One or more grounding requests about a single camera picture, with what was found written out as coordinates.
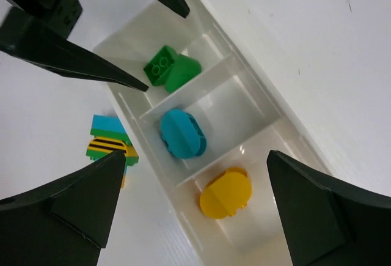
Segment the yellow curved lego brick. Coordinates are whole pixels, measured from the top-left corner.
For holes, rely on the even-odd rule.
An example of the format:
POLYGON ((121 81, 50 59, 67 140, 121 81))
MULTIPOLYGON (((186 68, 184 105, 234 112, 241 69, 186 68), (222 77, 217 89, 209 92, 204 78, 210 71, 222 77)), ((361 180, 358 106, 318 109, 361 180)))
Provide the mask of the yellow curved lego brick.
POLYGON ((215 220, 234 216, 247 206, 252 196, 248 172, 239 166, 227 168, 211 180, 202 191, 199 207, 202 213, 215 220))

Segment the green curved lego brick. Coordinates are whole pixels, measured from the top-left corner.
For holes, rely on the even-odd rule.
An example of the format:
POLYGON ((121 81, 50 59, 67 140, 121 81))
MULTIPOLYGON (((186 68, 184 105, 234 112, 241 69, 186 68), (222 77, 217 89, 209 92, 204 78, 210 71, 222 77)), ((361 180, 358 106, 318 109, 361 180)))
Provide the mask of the green curved lego brick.
POLYGON ((198 60, 179 54, 171 67, 167 78, 165 89, 168 93, 173 93, 181 86, 199 75, 202 71, 198 60))

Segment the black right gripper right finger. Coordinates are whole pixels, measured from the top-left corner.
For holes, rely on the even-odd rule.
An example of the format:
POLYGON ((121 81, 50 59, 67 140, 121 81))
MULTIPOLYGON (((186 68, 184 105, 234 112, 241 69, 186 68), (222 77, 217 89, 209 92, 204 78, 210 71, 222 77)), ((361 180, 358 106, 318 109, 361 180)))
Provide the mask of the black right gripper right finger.
POLYGON ((266 163, 293 265, 390 265, 390 197, 278 150, 266 163))

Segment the green square lego brick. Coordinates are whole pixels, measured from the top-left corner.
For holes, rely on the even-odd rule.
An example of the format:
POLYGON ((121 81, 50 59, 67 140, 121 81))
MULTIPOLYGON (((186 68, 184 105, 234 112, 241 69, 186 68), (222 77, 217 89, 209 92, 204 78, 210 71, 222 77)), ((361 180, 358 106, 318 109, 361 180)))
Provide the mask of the green square lego brick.
POLYGON ((143 68, 152 86, 162 86, 166 83, 170 70, 178 58, 177 52, 164 45, 143 68))

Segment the bee lego stack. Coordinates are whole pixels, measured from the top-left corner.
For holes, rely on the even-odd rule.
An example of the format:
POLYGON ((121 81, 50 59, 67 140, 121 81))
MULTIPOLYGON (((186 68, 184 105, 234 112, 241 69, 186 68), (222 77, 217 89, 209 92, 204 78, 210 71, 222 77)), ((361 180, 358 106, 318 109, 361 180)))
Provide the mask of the bee lego stack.
POLYGON ((93 139, 89 142, 86 150, 86 156, 90 160, 97 161, 115 150, 119 150, 125 155, 125 170, 121 186, 121 188, 124 188, 127 168, 137 164, 139 156, 120 119, 95 114, 92 119, 90 134, 93 139))

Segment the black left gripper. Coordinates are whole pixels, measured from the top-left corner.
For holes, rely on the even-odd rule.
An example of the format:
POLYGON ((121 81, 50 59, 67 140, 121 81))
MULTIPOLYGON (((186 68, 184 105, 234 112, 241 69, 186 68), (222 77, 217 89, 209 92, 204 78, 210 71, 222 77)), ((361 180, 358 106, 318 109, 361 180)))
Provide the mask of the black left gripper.
POLYGON ((2 52, 60 76, 148 90, 141 80, 66 40, 82 14, 79 0, 7 1, 16 7, 1 24, 2 52))

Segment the teal green lego stack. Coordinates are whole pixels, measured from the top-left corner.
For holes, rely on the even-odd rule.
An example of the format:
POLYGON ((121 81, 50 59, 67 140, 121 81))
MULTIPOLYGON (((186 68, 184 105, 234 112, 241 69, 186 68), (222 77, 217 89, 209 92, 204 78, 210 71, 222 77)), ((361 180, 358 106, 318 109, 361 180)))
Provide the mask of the teal green lego stack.
POLYGON ((202 129, 190 113, 181 109, 171 109, 162 116, 160 132, 166 149, 176 158, 195 158, 206 151, 202 129))

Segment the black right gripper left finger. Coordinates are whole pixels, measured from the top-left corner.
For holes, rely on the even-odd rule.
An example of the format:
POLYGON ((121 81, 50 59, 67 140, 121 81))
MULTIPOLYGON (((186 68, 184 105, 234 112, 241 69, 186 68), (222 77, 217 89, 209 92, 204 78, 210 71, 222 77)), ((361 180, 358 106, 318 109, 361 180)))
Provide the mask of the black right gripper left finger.
POLYGON ((96 265, 108 243, 125 170, 115 151, 1 199, 1 265, 96 265))

